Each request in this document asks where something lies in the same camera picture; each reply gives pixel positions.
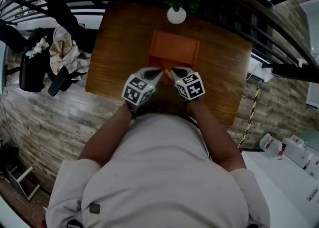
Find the person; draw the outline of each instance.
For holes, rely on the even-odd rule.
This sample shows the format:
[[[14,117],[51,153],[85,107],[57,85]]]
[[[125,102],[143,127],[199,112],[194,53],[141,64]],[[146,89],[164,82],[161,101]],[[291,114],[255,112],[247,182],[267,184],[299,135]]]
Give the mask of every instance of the person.
[[[52,191],[48,228],[270,227],[254,174],[201,96],[187,103],[199,129],[167,114],[124,104],[63,161]]]

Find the wooden floor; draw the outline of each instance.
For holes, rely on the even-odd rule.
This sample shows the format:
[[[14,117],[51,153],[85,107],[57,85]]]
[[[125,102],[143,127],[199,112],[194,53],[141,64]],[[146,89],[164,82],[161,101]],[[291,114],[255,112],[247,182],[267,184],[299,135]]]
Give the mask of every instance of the wooden floor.
[[[296,4],[281,4],[274,12],[284,15],[281,11],[286,10],[286,5],[298,10]],[[293,24],[295,16],[288,18]],[[302,24],[295,28],[297,26],[303,28],[299,34],[309,45],[307,27]],[[8,62],[12,65],[18,61],[19,57],[12,55]],[[226,128],[237,143],[245,131],[257,85],[258,80],[253,77],[246,82],[235,122]],[[282,139],[299,134],[308,126],[319,129],[318,112],[306,106],[308,83],[277,77],[260,85],[254,119],[244,147],[256,148],[265,133]],[[86,141],[122,103],[85,92],[85,79],[55,97],[47,93],[48,86],[49,81],[40,93],[18,88],[2,96],[0,132],[1,138],[17,142],[22,160],[34,167],[40,184],[51,191],[61,162],[77,159]]]

